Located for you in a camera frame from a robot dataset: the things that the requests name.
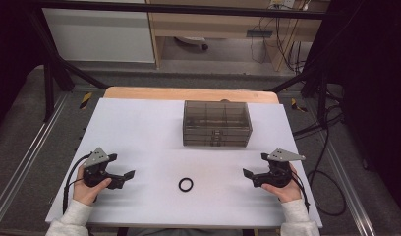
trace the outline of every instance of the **white table surface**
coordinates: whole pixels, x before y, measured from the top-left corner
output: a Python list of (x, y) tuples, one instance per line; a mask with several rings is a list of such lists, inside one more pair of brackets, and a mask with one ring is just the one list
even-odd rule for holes
[[(297, 153), (283, 105), (248, 103), (253, 132), (247, 147), (184, 147), (184, 101), (101, 98), (73, 159), (101, 147), (117, 153), (107, 172), (136, 170), (123, 189), (99, 194), (89, 224), (99, 226), (273, 228), (284, 215), (277, 198), (243, 175), (268, 172), (262, 152)], [(305, 184), (310, 217), (322, 226), (301, 161), (292, 162)], [(63, 187), (46, 217), (62, 215)], [(179, 181), (194, 181), (190, 192)]]

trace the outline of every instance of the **white wall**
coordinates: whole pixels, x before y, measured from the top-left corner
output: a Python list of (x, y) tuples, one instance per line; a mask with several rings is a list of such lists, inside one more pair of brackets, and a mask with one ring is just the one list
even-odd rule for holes
[(66, 60), (154, 63), (147, 13), (43, 11), (57, 49)]

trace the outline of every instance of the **black rubber ring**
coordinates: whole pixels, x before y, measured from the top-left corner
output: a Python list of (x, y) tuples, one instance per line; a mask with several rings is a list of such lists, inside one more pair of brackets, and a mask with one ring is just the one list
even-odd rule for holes
[[(190, 182), (191, 182), (191, 187), (189, 187), (189, 189), (182, 189), (182, 183), (183, 183), (183, 181), (185, 181), (185, 180), (189, 180)], [(182, 192), (189, 192), (189, 191), (191, 191), (191, 189), (192, 189), (192, 187), (194, 187), (194, 181), (192, 181), (192, 179), (191, 178), (183, 178), (183, 179), (181, 179), (180, 180), (180, 182), (179, 182), (179, 189), (182, 191)]]

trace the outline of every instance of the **person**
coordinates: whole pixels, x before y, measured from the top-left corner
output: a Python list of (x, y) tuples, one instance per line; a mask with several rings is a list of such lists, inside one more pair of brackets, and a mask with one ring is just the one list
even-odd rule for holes
[[(84, 168), (81, 166), (78, 170), (78, 180), (82, 179)], [(54, 219), (46, 233), (48, 236), (78, 235), (88, 236), (86, 223), (93, 209), (93, 202), (96, 196), (105, 189), (111, 182), (107, 178), (93, 188), (88, 187), (83, 180), (74, 184), (73, 199), (61, 218)], [(310, 220), (304, 200), (302, 199), (299, 186), (292, 180), (283, 188), (277, 188), (269, 184), (262, 184), (263, 189), (278, 197), (286, 222), (281, 225), (280, 234), (282, 236), (315, 236), (319, 235), (316, 222)], [(185, 233), (177, 232), (179, 229), (132, 229), (128, 235), (210, 235), (210, 231), (197, 229), (182, 229)], [(241, 235), (241, 230), (221, 230), (216, 235)]]

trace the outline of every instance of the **gray carpet floor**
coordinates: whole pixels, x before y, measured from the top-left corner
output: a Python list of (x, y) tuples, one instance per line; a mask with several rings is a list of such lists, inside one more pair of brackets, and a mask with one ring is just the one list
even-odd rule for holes
[[(93, 72), (93, 75), (115, 86), (196, 89), (263, 90), (270, 89), (286, 79), (280, 75), (271, 77), (248, 73), (241, 75), (238, 73), (237, 75), (218, 75), (217, 73), (215, 75), (210, 72), (205, 75), (204, 71), (190, 74), (176, 73), (173, 70), (164, 73), (162, 71)], [(57, 123), (0, 223), (0, 231), (19, 230), (42, 234), (48, 228), (44, 218), (50, 209), (51, 200), (68, 171), (75, 148), (81, 142), (81, 136), (86, 131), (85, 128), (97, 100), (104, 93), (103, 90), (93, 89), (89, 104), (85, 110), (81, 110), (79, 106), (88, 86), (78, 78), (75, 78), (75, 81), (78, 83), (77, 89), (69, 92), (66, 105)], [(316, 104), (317, 97), (301, 98), (297, 92), (300, 87), (301, 85), (294, 85), (289, 90), (279, 93), (280, 102), (285, 105), (292, 131), (303, 129), (315, 121), (310, 112), (291, 108), (292, 98), (297, 99), (299, 106)], [(44, 92), (42, 88), (42, 71), (31, 72), (0, 127), (0, 194), (43, 124)], [(335, 102), (328, 101), (328, 104), (335, 104)], [(331, 115), (335, 116), (340, 110), (335, 112)], [(329, 134), (329, 140), (340, 156), (377, 235), (401, 235), (401, 212), (378, 175), (363, 168), (358, 147), (347, 124), (341, 122), (335, 124), (330, 127)], [(316, 133), (299, 139), (296, 144), (299, 153), (308, 158), (303, 163), (305, 170), (307, 172), (313, 170), (323, 147), (320, 134)], [(335, 179), (327, 158), (323, 159), (319, 169)], [(342, 208), (338, 190), (325, 177), (316, 175), (313, 192), (320, 208), (329, 212), (336, 212)], [(340, 216), (329, 216), (323, 212), (320, 212), (320, 216), (324, 225), (320, 229), (322, 235), (360, 235), (349, 209)], [(112, 233), (115, 230), (93, 228), (94, 232)], [(260, 235), (269, 235), (271, 232), (271, 230), (261, 230)]]

